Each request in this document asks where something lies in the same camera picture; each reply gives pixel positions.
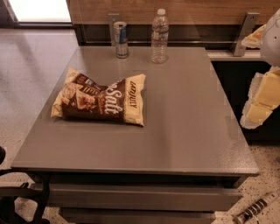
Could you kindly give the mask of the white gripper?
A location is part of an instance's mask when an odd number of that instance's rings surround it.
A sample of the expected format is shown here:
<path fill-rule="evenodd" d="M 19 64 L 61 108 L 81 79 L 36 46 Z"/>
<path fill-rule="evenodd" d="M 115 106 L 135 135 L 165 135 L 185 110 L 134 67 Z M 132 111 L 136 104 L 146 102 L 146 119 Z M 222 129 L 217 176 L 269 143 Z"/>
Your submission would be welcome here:
<path fill-rule="evenodd" d="M 265 74 L 256 73 L 242 110 L 240 124 L 245 129 L 261 126 L 280 105 L 280 9 L 241 42 L 248 48 L 259 48 L 261 57 L 273 67 Z"/>

